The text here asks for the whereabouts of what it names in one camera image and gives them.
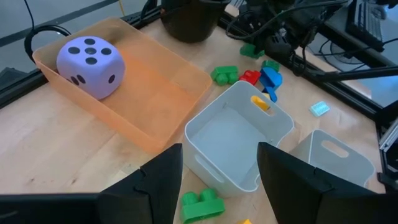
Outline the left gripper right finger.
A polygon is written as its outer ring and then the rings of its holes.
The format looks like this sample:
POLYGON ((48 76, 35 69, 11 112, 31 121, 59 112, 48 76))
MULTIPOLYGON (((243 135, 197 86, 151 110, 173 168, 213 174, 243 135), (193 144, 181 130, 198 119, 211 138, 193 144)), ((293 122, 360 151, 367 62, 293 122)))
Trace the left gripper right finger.
POLYGON ((278 223, 376 223, 374 192, 260 142, 257 164, 278 223))

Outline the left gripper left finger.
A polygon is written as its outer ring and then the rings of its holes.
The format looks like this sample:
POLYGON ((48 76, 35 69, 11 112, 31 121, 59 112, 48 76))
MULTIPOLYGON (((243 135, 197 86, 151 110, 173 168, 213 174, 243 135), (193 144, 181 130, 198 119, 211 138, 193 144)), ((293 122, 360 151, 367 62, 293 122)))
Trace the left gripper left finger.
POLYGON ((101 223, 172 223, 182 169, 182 145, 176 143, 100 193, 101 223))

